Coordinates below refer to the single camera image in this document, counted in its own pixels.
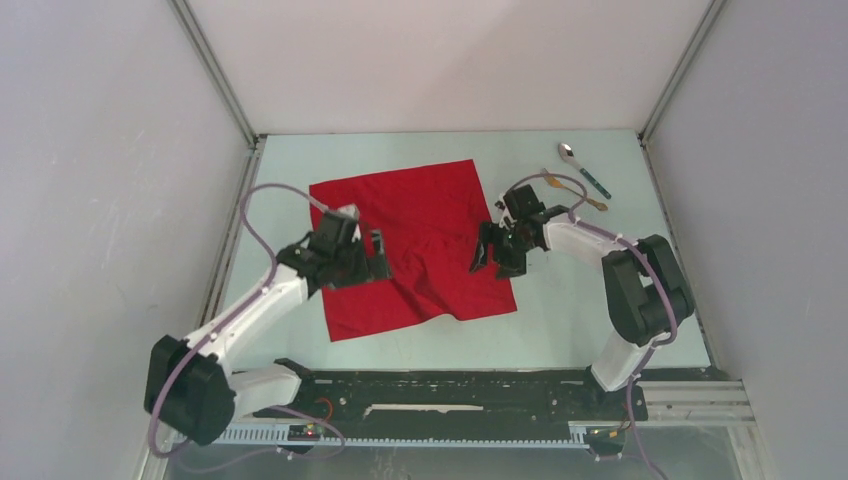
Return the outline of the red cloth napkin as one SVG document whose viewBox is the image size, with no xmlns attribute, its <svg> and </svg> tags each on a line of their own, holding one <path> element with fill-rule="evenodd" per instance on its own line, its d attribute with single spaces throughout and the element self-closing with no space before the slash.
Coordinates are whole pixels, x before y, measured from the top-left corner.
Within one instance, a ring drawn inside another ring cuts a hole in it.
<svg viewBox="0 0 848 480">
<path fill-rule="evenodd" d="M 472 160 L 366 174 L 312 184 L 333 209 L 353 204 L 368 230 L 382 232 L 389 280 L 326 289 L 333 342 L 412 327 L 441 315 L 458 321 L 513 313 L 512 286 L 489 264 L 470 272 L 481 223 L 490 220 Z"/>
</svg>

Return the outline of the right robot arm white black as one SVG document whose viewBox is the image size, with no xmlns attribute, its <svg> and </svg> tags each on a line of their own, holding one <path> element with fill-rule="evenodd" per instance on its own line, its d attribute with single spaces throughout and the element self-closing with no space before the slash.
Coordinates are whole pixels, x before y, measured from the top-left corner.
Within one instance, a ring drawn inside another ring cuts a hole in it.
<svg viewBox="0 0 848 480">
<path fill-rule="evenodd" d="M 489 263 L 499 279 L 522 276 L 534 249 L 568 254 L 602 278 L 613 332 L 589 368 L 594 383 L 581 392 L 585 411 L 606 418 L 622 403 L 620 390 L 636 380 L 657 349 L 677 338 L 695 310 L 694 297 L 661 235 L 631 240 L 582 220 L 574 208 L 548 207 L 529 185 L 514 186 L 496 203 L 498 221 L 484 221 L 470 270 Z"/>
</svg>

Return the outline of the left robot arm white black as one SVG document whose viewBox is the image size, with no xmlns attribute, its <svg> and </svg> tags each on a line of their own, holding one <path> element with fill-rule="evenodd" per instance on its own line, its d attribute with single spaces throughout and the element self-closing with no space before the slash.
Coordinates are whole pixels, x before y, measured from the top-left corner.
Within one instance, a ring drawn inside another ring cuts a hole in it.
<svg viewBox="0 0 848 480">
<path fill-rule="evenodd" d="M 276 406 L 297 417 L 311 412 L 316 390 L 299 368 L 274 361 L 237 370 L 237 360 L 317 292 L 392 277 L 382 231 L 368 229 L 352 205 L 323 213 L 314 230 L 269 255 L 268 270 L 234 305 L 183 338 L 165 335 L 154 344 L 144 396 L 151 441 L 162 424 L 208 445 L 254 412 Z"/>
</svg>

